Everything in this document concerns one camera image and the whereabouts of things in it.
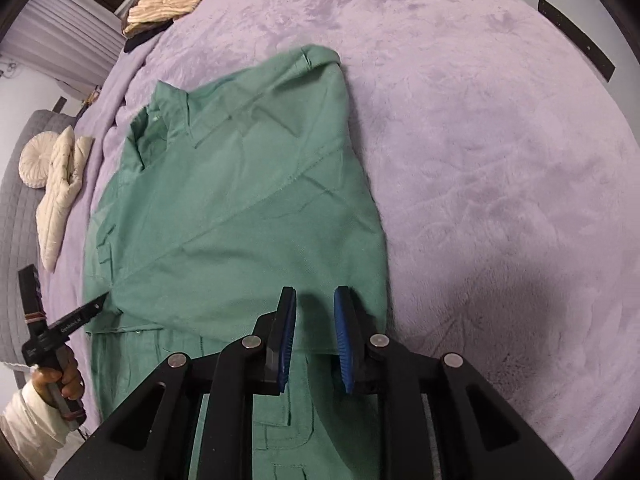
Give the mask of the white sleeve forearm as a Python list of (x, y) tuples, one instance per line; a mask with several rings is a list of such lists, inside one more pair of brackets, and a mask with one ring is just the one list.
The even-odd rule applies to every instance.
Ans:
[(21, 466), (32, 478), (43, 479), (65, 445), (70, 428), (30, 380), (6, 404), (1, 432)]

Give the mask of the person's left hand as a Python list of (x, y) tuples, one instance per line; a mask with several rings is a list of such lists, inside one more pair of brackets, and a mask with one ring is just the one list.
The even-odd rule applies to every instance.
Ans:
[(61, 396), (66, 400), (79, 401), (85, 393), (85, 384), (73, 350), (69, 346), (61, 349), (66, 359), (66, 367), (62, 372), (50, 367), (37, 367), (32, 372), (32, 385), (40, 398), (52, 408), (56, 402), (49, 389), (50, 385), (58, 386)]

